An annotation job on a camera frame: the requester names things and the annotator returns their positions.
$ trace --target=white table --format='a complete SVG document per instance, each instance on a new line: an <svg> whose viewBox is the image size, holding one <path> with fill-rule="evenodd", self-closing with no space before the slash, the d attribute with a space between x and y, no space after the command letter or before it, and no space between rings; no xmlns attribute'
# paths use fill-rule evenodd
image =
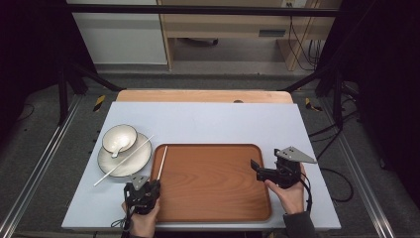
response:
<svg viewBox="0 0 420 238"><path fill-rule="evenodd" d="M97 164L107 130L129 124L160 144L255 144L262 150L266 168L275 168L273 149L293 146L315 158L296 104L208 102L113 102L74 198L62 222L73 230L118 230L113 221L124 217L121 203L128 178L105 178ZM341 228L318 165L305 164L312 185L312 220L317 230ZM139 172L149 176L152 160ZM158 223L157 230L234 231L284 228L281 204L270 192L272 216L260 222Z"/></svg>

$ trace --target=wooden board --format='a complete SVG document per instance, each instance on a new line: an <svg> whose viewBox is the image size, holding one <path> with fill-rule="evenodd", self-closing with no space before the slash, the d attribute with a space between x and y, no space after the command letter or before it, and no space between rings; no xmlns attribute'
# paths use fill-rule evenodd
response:
<svg viewBox="0 0 420 238"><path fill-rule="evenodd" d="M271 216L268 191L251 169L263 165L259 147L240 145L160 145L151 178L161 171L159 222L263 221Z"/></svg>
<svg viewBox="0 0 420 238"><path fill-rule="evenodd" d="M262 90L122 90L117 101L293 103L290 93Z"/></svg>

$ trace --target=black curtain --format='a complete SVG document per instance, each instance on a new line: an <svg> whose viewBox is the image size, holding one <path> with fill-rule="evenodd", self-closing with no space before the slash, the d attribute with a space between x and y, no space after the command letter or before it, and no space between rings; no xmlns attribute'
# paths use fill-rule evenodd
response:
<svg viewBox="0 0 420 238"><path fill-rule="evenodd" d="M66 1L0 1L1 138L20 115L29 94L57 83L61 65L76 93L87 88L69 63L77 62L96 73L72 14L46 10L44 6L51 3Z"/></svg>
<svg viewBox="0 0 420 238"><path fill-rule="evenodd" d="M353 1L344 4L352 5ZM395 170L420 207L420 1L377 0L346 44L338 70L360 89L362 119L385 167ZM320 66L346 36L354 22L337 21L321 55ZM333 82L331 78L322 81Z"/></svg>

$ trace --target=metal rail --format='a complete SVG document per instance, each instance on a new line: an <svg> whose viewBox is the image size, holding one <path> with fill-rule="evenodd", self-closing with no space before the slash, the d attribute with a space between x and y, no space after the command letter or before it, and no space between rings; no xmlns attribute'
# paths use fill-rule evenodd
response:
<svg viewBox="0 0 420 238"><path fill-rule="evenodd" d="M64 137L71 123L71 120L75 115L75 112L78 108L81 99L81 95L75 95L73 97L72 103L68 110L68 116L66 117L64 122L56 128L49 144L44 150L44 153L42 154L40 160L38 161L37 165L32 171L32 174L28 178L27 183L25 184L24 188L19 194L19 197L16 199L12 208L9 210L9 213L7 214L6 218L2 221L0 226L0 237L12 237L13 232L18 226L19 221L21 220L26 208L28 207L32 197L34 196L38 185L43 179L44 174L46 173L47 168L53 159L53 155L58 149L58 146L61 143L61 140Z"/></svg>
<svg viewBox="0 0 420 238"><path fill-rule="evenodd" d="M271 8L236 6L181 6L181 5L105 5L67 4L41 6L47 10L72 13L129 13L129 14L190 14L190 15L253 15L293 17L340 17L352 13L338 9Z"/></svg>
<svg viewBox="0 0 420 238"><path fill-rule="evenodd" d="M323 108L326 109L326 114L329 117L331 123L335 123L332 117L332 108L330 103L325 102L326 99L321 99L320 103ZM355 185L358 188L359 193L361 194L361 198L365 203L365 207L367 209L367 213L370 216L370 219L373 223L374 228L376 229L379 238L394 238L396 237L388 219L383 212L374 191L370 187L368 179L365 177L364 172L362 171L361 167L359 166L358 161L356 160L355 155L352 152L352 148L350 147L349 143L346 140L346 137L341 134L338 137L338 141L340 143L341 148L346 156L346 164L349 168L349 171L355 180Z"/></svg>

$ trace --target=sleeve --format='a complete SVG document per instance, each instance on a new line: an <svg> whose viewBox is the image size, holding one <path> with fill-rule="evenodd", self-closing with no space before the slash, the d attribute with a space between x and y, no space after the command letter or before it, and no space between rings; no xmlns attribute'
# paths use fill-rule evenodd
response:
<svg viewBox="0 0 420 238"><path fill-rule="evenodd" d="M143 236L130 235L130 238L146 238L146 237L143 237Z"/></svg>
<svg viewBox="0 0 420 238"><path fill-rule="evenodd" d="M308 211L296 214L284 214L284 224L289 238L316 238L314 224Z"/></svg>

